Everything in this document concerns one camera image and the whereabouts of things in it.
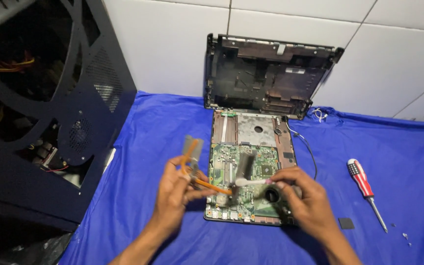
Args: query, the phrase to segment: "hand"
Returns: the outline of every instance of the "hand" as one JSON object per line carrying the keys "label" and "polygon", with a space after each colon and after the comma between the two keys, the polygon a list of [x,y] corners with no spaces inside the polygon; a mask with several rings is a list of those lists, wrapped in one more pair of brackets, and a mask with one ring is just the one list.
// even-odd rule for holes
{"label": "hand", "polygon": [[[293,216],[299,222],[303,231],[320,242],[326,241],[340,229],[333,216],[325,188],[310,178],[299,167],[288,167],[279,170],[270,178],[287,197]],[[288,182],[295,184],[302,190],[300,199]]]}
{"label": "hand", "polygon": [[[215,190],[194,190],[190,186],[191,177],[176,170],[182,158],[175,157],[166,163],[156,194],[155,209],[148,224],[148,227],[157,229],[164,239],[179,229],[188,202],[216,194]],[[199,179],[209,181],[202,171],[197,173]]]}

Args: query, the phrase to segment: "sticker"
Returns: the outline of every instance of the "sticker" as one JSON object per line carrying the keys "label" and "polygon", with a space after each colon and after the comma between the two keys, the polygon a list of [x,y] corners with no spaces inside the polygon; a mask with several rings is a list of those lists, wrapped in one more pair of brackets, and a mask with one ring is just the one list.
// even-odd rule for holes
{"label": "sticker", "polygon": [[288,67],[288,68],[286,68],[286,73],[303,74],[303,73],[305,73],[305,69]]}

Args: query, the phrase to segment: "blue cloth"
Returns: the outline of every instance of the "blue cloth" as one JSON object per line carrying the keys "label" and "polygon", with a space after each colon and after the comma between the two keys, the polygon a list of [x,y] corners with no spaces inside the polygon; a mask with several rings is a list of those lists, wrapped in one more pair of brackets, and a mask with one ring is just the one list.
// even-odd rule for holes
{"label": "blue cloth", "polygon": [[[317,181],[335,217],[354,222],[355,229],[343,233],[357,255],[365,264],[424,264],[424,122],[322,110],[328,117],[321,123],[309,113],[290,124],[311,145]],[[148,222],[163,165],[180,154],[186,134],[205,140],[199,166],[207,171],[211,123],[212,111],[201,98],[139,92],[115,157],[60,264],[106,264],[127,247]],[[297,163],[313,176],[307,148],[298,138],[293,142]],[[389,233],[348,174],[350,158],[367,173]],[[203,201],[188,207],[180,234],[162,247],[155,264],[325,262],[319,244],[297,228],[206,221],[204,207]]]}

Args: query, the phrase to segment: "red screwdriver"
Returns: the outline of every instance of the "red screwdriver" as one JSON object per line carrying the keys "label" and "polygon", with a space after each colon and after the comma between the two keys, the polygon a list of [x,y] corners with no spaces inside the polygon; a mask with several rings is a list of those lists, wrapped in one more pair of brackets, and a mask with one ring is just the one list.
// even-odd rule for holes
{"label": "red screwdriver", "polygon": [[362,196],[371,204],[375,215],[377,215],[377,219],[379,219],[379,222],[381,222],[384,231],[387,232],[387,226],[384,224],[384,221],[382,220],[382,217],[374,204],[374,194],[372,193],[371,186],[369,186],[368,183],[368,177],[366,176],[366,173],[364,173],[361,164],[355,159],[350,159],[348,160],[347,166],[351,177],[354,178],[358,184],[358,187],[362,192]]}

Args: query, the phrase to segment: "green circuit board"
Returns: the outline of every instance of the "green circuit board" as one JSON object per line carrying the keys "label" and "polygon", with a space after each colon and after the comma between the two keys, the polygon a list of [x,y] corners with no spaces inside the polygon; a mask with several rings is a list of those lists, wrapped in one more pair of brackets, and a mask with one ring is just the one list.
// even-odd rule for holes
{"label": "green circuit board", "polygon": [[[256,155],[251,180],[268,179],[278,170],[278,152],[274,147],[212,144],[209,182],[222,189],[229,189],[235,179],[240,153],[243,152]],[[269,192],[272,196],[278,196],[279,200],[270,202]],[[293,223],[287,202],[272,184],[240,188],[238,201],[235,204],[225,194],[209,196],[204,217],[217,221],[264,225]]]}

